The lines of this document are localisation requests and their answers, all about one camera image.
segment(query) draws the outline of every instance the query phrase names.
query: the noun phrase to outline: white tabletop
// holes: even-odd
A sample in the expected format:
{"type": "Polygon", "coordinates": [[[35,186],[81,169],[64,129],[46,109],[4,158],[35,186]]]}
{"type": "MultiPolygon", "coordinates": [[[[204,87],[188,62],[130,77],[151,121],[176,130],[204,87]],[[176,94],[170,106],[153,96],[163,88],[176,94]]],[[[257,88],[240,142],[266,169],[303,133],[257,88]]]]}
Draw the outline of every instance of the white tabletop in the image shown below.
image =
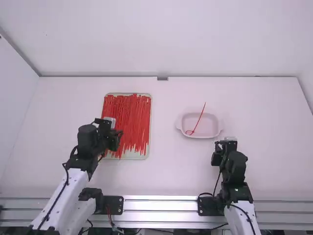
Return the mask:
{"type": "Polygon", "coordinates": [[[103,160],[89,187],[123,195],[212,191],[219,172],[210,165],[213,141],[236,136],[238,150],[248,156],[246,181],[254,197],[313,196],[313,117],[292,77],[42,78],[1,179],[2,194],[49,196],[79,126],[100,117],[110,92],[151,94],[150,155],[103,160]],[[214,140],[183,136],[176,118],[205,101],[223,117],[224,130],[214,140]]]}

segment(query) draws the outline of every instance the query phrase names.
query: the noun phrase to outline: metal extrusion bar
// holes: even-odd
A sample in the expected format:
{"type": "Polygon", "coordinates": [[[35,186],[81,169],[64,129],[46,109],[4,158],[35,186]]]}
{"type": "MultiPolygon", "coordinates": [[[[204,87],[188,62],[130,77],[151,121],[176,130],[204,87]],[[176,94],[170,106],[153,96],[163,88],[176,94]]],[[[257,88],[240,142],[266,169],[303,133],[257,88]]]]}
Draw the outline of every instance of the metal extrusion bar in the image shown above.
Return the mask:
{"type": "MultiPolygon", "coordinates": [[[[198,216],[196,196],[124,196],[122,215],[112,216],[122,228],[210,229],[222,216],[198,216]]],[[[0,226],[28,226],[48,198],[0,198],[0,226]]],[[[255,200],[260,229],[313,230],[313,201],[255,200]]],[[[92,215],[95,227],[110,227],[106,215],[92,215]]]]}

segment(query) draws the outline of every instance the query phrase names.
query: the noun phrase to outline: black bracket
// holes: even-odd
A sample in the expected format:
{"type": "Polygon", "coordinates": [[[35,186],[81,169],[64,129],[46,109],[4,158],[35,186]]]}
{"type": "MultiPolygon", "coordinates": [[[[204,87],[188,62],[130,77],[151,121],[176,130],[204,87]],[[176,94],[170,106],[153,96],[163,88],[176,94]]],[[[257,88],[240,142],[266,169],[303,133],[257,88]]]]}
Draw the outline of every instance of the black bracket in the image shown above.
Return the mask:
{"type": "Polygon", "coordinates": [[[198,197],[199,216],[224,216],[223,210],[219,210],[218,203],[213,197],[198,197]]]}
{"type": "Polygon", "coordinates": [[[121,215],[124,207],[124,197],[122,196],[106,196],[102,194],[99,188],[84,188],[78,196],[79,201],[88,201],[90,198],[96,200],[95,214],[121,215]]]}
{"type": "Polygon", "coordinates": [[[110,214],[121,215],[124,208],[124,197],[122,196],[103,196],[103,209],[97,214],[110,214]]]}

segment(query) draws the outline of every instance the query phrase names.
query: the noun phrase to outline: white wall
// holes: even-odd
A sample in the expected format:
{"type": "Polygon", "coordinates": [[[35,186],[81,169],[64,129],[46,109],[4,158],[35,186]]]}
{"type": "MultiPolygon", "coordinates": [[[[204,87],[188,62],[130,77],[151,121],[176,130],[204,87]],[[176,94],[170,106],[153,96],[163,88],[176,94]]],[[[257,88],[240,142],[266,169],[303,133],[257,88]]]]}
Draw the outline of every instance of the white wall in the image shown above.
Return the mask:
{"type": "Polygon", "coordinates": [[[0,39],[0,177],[35,92],[38,75],[0,39]]]}
{"type": "Polygon", "coordinates": [[[43,75],[292,75],[313,108],[311,0],[1,0],[43,75]]]}

